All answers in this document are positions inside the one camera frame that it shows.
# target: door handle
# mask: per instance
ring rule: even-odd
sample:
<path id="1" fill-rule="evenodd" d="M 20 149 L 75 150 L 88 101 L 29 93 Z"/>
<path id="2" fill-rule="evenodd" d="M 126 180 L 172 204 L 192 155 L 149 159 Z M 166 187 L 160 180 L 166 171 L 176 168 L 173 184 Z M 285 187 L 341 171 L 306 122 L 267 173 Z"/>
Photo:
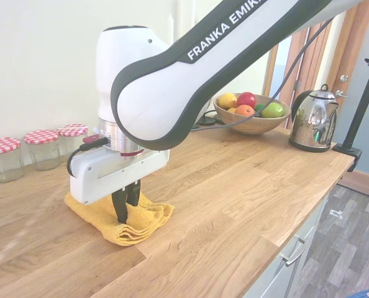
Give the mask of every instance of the door handle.
<path id="1" fill-rule="evenodd" d="M 343 98 L 349 98 L 348 96 L 344 95 L 344 92 L 341 91 L 341 90 L 338 90 L 335 92 L 335 95 L 336 96 L 340 96 L 340 97 L 343 97 Z"/>
<path id="2" fill-rule="evenodd" d="M 299 237 L 298 241 L 301 243 L 301 247 L 302 247 L 299 250 L 298 253 L 296 253 L 294 256 L 292 256 L 292 258 L 282 256 L 286 267 L 290 267 L 293 263 L 295 263 L 303 255 L 304 251 L 306 250 L 306 246 L 305 246 L 306 241 L 305 241 L 305 239 Z"/>

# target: stainless steel kettle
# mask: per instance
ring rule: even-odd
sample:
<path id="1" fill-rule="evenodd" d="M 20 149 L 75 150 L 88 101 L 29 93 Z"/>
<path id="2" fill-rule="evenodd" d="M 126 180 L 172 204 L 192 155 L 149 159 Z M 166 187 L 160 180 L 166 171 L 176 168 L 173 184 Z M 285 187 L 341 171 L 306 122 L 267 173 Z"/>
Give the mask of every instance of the stainless steel kettle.
<path id="1" fill-rule="evenodd" d="M 292 106 L 293 128 L 289 143 L 310 152 L 325 152 L 331 147 L 339 104 L 328 85 L 321 90 L 301 93 Z"/>

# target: kettle handle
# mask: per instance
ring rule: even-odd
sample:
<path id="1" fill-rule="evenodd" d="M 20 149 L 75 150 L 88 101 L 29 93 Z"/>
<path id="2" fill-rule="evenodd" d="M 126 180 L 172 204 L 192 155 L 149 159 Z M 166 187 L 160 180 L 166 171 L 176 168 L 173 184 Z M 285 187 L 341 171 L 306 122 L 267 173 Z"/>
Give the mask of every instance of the kettle handle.
<path id="1" fill-rule="evenodd" d="M 295 99 L 295 101 L 292 103 L 292 111 L 291 111 L 291 117 L 292 117 L 292 121 L 295 120 L 295 116 L 296 113 L 299 109 L 299 107 L 301 106 L 302 102 L 305 100 L 305 98 L 307 98 L 309 96 L 310 93 L 312 93 L 313 90 L 308 90 L 308 91 L 304 91 L 301 94 L 299 94 L 297 96 L 297 98 Z"/>

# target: drawer handle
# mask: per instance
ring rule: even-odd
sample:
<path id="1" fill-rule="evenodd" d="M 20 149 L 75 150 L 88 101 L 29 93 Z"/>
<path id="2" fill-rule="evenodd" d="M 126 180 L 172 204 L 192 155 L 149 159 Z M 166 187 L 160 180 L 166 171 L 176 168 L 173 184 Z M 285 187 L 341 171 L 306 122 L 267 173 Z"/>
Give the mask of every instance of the drawer handle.
<path id="1" fill-rule="evenodd" d="M 287 258 L 286 256 L 283 256 L 283 260 L 285 262 L 286 267 L 290 267 L 293 263 L 295 263 L 304 253 L 306 246 L 305 239 L 302 239 L 301 237 L 298 238 L 298 241 L 301 243 L 302 249 L 299 251 L 299 253 L 295 254 L 292 258 Z"/>

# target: wooden bowl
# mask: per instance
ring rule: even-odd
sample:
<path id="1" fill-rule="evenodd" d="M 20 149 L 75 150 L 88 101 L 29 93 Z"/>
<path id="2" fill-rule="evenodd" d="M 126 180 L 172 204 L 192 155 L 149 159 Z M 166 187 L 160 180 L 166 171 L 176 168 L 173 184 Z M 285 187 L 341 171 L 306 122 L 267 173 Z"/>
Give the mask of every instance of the wooden bowl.
<path id="1" fill-rule="evenodd" d="M 240 93 L 234 93 L 235 96 L 239 97 Z M 271 99 L 262 95 L 255 95 L 257 98 L 258 104 L 267 104 Z M 241 121 L 246 118 L 246 116 L 233 114 L 227 112 L 225 109 L 222 109 L 218 106 L 219 96 L 213 99 L 214 107 L 218 115 L 222 117 L 222 120 L 225 124 L 230 124 L 233 122 Z M 248 121 L 245 121 L 242 124 L 231 127 L 231 129 L 236 132 L 243 133 L 246 135 L 261 135 L 265 132 L 269 132 L 276 127 L 280 126 L 288 117 L 291 115 L 291 109 L 283 102 L 274 100 L 273 102 L 277 102 L 284 108 L 284 116 L 280 118 L 252 118 Z"/>

